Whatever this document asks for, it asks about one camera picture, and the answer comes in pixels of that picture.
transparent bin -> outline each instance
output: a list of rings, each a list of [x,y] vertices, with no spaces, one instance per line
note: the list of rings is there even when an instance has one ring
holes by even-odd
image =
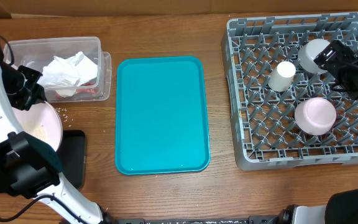
[[[107,100],[111,86],[111,57],[102,52],[97,37],[62,37],[51,39],[10,41],[14,53],[15,66],[24,65],[42,72],[43,67],[53,60],[53,56],[69,58],[82,51],[92,62],[98,65],[97,77],[83,86],[51,87],[45,89],[48,102],[77,102]],[[4,60],[11,61],[7,45],[4,47]],[[73,96],[61,97],[57,90],[77,90]]]

pink bowl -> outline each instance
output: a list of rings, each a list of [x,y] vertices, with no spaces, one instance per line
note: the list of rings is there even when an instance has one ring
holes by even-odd
[[[13,108],[13,112],[22,125],[25,132],[32,134],[35,130],[39,133],[43,130],[44,142],[48,143],[53,150],[57,151],[62,143],[62,121],[55,108],[49,103],[39,103],[31,106],[29,111],[21,111]]]

blue tray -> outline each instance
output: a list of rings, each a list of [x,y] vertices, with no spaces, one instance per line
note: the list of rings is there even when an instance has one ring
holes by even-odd
[[[117,169],[126,175],[201,171],[210,158],[200,60],[123,61],[117,70]]]

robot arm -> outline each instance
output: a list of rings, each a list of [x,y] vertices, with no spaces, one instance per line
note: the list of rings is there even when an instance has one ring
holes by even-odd
[[[14,70],[1,54],[0,49],[0,193],[40,200],[70,223],[111,223],[97,203],[66,180],[55,151],[23,131],[12,107],[29,110],[43,102],[44,89],[37,84],[41,74],[23,66]]]

tabletop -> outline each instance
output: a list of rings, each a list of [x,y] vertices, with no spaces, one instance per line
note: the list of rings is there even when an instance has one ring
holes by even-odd
[[[65,109],[64,129],[80,129],[86,134],[85,184],[81,189],[85,197],[115,218],[241,218],[277,215],[294,203],[322,205],[332,194],[358,188],[358,165],[250,172],[236,166],[221,53],[226,22],[233,17],[288,14],[306,13],[7,19],[0,20],[0,34],[8,40],[96,36],[102,50],[111,54],[108,100],[54,104]],[[114,165],[116,69],[127,58],[176,55],[192,55],[203,64],[211,162],[202,172],[123,175]],[[141,108],[137,119],[147,119]],[[0,195],[0,216],[10,217],[28,203],[22,197]],[[13,223],[58,223],[61,219],[37,203]]]

